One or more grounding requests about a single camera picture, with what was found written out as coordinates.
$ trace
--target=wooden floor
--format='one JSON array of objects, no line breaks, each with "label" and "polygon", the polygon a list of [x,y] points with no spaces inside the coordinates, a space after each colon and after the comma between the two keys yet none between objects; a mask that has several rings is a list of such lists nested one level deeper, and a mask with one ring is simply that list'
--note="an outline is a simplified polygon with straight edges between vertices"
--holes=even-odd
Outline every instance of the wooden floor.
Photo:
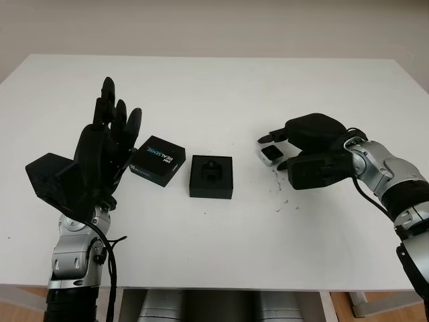
[{"label": "wooden floor", "polygon": [[[23,288],[28,292],[46,296],[46,289],[42,288]],[[392,293],[388,292],[369,292],[366,293],[368,301],[382,299],[388,297]],[[394,310],[386,313],[373,315],[362,319],[353,317],[350,308],[350,300],[347,293],[332,292],[332,301],[339,322],[426,322],[424,316],[423,304],[413,305],[404,309]],[[42,322],[43,313],[22,309],[14,305],[0,303],[0,322]]]}]

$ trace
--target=white table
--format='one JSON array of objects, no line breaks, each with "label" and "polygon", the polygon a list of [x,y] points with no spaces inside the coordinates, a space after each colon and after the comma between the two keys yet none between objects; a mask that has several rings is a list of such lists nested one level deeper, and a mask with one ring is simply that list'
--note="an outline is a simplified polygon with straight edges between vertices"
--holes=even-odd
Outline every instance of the white table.
[{"label": "white table", "polygon": [[[395,61],[59,55],[31,55],[0,85],[0,284],[47,284],[59,213],[24,167],[47,152],[73,157],[106,76],[129,109],[143,109],[136,146],[155,135],[187,155],[166,188],[123,175],[108,234],[129,236],[115,248],[118,286],[412,289],[392,222],[350,180],[294,191],[255,143],[318,111],[429,177],[429,96]],[[193,154],[233,157],[232,200],[188,196]]]}]

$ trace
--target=white wall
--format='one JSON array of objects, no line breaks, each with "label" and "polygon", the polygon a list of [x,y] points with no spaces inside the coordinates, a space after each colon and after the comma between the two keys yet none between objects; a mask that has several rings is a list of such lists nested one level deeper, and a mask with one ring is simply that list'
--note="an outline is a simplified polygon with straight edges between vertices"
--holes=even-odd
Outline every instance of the white wall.
[{"label": "white wall", "polygon": [[0,82],[30,53],[394,58],[429,90],[429,1],[0,0]]}]

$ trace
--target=black box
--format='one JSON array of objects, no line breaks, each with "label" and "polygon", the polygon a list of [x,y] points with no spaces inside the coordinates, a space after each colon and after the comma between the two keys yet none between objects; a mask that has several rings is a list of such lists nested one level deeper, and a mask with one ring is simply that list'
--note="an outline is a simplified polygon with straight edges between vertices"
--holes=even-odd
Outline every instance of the black box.
[{"label": "black box", "polygon": [[160,186],[166,186],[185,162],[185,149],[151,136],[134,155],[129,169]]},{"label": "black box", "polygon": [[233,159],[230,156],[193,156],[189,196],[231,199]]}]

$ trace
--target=robotic arm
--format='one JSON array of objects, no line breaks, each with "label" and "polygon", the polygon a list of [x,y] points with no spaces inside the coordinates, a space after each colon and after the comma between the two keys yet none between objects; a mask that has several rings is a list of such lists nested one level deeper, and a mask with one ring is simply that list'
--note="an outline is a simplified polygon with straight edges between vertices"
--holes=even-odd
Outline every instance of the robotic arm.
[{"label": "robotic arm", "polygon": [[[396,253],[416,292],[423,298],[429,319],[429,183],[408,161],[397,158],[380,143],[369,141],[356,129],[346,129],[323,114],[310,114],[286,122],[259,143],[289,143],[302,152],[287,159],[278,170],[287,170],[295,189],[328,186],[352,178],[359,193],[393,221],[401,239]],[[369,198],[359,187],[363,181],[379,199]]]},{"label": "robotic arm", "polygon": [[25,167],[37,196],[62,213],[45,321],[96,321],[95,301],[107,255],[111,275],[107,321],[113,320],[117,279],[113,246],[120,239],[111,246],[105,234],[109,211],[116,207],[112,194],[135,152],[140,123],[140,109],[134,109],[127,121],[125,103],[118,100],[115,107],[115,85],[107,77],[74,159],[46,154]]}]

